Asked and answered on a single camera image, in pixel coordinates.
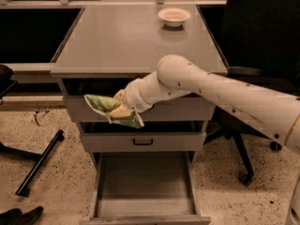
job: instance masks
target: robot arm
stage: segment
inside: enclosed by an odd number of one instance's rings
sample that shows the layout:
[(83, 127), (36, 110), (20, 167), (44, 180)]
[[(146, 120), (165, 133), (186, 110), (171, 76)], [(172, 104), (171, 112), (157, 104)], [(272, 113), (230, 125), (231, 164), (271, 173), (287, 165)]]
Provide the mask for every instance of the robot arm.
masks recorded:
[(163, 57), (157, 71), (129, 83), (122, 101), (137, 113), (161, 100), (195, 93), (273, 141), (300, 154), (300, 98), (204, 71), (179, 55)]

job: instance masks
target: terrazzo floor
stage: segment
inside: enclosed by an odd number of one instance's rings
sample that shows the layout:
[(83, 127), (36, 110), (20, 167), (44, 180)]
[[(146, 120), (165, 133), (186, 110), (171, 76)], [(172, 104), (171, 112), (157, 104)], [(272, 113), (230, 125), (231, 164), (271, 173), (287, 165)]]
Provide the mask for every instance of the terrazzo floor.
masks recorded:
[[(11, 147), (42, 153), (58, 129), (65, 139), (56, 145), (37, 177), (30, 195), (15, 195), (33, 166), (32, 161), (0, 154), (0, 213), (11, 208), (27, 212), (43, 206), (37, 225), (79, 224), (87, 220), (96, 171), (83, 151), (79, 132), (66, 110), (0, 112), (0, 141)], [(284, 224), (293, 188), (300, 172), (299, 156), (287, 148), (279, 153), (269, 141), (244, 136), (255, 171), (249, 187), (237, 180), (244, 170), (233, 140), (211, 142), (197, 156), (193, 168), (198, 203), (212, 225)]]

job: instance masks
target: white bowl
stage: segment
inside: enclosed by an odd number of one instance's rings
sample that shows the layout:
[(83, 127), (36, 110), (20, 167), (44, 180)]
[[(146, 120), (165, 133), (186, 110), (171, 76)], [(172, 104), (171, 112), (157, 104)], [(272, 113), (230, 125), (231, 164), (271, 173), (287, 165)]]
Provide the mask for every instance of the white bowl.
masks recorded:
[(190, 13), (187, 10), (179, 7), (164, 8), (158, 13), (159, 18), (170, 27), (181, 26), (190, 18)]

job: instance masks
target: open drawer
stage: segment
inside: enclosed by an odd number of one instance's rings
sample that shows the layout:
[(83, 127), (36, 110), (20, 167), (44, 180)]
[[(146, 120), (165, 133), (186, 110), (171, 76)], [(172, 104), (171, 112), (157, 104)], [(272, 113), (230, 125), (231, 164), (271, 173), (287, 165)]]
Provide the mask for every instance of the open drawer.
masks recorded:
[(206, 133), (203, 121), (145, 122), (136, 129), (115, 124), (80, 123), (87, 152), (199, 151)]
[[(83, 97), (64, 97), (68, 114), (72, 122), (102, 122), (107, 118), (94, 112)], [(152, 109), (140, 113), (143, 121), (209, 121), (215, 106), (202, 97), (179, 97), (161, 101)]]
[(201, 217), (188, 156), (102, 154), (89, 221), (92, 224), (209, 224)]

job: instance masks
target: desk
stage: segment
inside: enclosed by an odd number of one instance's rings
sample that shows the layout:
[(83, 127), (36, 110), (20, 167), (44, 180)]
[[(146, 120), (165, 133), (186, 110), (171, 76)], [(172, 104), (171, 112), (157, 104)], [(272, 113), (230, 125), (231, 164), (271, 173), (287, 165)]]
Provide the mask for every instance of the desk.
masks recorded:
[[(165, 7), (189, 10), (182, 29), (158, 18)], [(176, 53), (219, 74), (226, 68), (195, 5), (105, 4), (86, 7), (52, 61), (68, 113), (97, 168), (90, 220), (83, 224), (209, 224), (200, 215), (190, 169), (214, 106), (201, 97), (159, 102), (142, 129), (109, 125), (85, 104), (86, 93), (113, 96)]]

